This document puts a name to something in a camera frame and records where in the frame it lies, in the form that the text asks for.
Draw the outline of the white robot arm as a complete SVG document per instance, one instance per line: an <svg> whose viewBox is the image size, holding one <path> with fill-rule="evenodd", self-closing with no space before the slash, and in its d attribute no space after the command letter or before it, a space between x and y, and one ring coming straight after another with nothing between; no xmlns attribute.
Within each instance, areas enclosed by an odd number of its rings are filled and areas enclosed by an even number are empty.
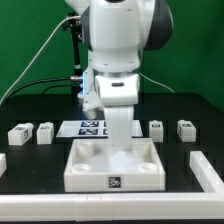
<svg viewBox="0 0 224 224"><path fill-rule="evenodd" d="M65 0L80 16L88 48L83 112L104 112L109 142L131 144L142 53L170 39L173 18L166 0Z"/></svg>

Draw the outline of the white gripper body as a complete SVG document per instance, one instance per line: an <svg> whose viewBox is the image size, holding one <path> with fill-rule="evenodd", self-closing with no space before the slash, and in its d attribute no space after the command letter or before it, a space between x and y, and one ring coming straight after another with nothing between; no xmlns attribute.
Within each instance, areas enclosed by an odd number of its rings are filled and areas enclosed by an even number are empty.
<svg viewBox="0 0 224 224"><path fill-rule="evenodd" d="M139 75L119 78L95 77L96 90L104 108L108 139L112 145L131 143L134 106L138 103Z"/></svg>

